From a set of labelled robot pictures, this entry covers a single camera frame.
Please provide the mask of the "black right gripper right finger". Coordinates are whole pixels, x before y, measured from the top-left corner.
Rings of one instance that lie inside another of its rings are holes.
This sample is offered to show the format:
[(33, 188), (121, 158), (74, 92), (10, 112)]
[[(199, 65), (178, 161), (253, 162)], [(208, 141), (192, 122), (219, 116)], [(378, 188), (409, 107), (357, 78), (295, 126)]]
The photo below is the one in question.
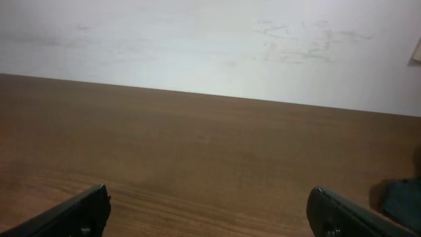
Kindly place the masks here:
[(309, 194), (306, 214), (315, 237), (417, 237), (415, 233), (319, 186)]

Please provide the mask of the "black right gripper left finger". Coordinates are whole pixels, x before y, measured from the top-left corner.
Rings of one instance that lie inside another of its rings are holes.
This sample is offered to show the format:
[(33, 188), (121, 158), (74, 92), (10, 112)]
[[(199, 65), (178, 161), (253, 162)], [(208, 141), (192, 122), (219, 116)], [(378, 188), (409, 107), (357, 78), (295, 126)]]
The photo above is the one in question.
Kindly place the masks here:
[(1, 237), (102, 237), (111, 213), (104, 184), (60, 203), (1, 233)]

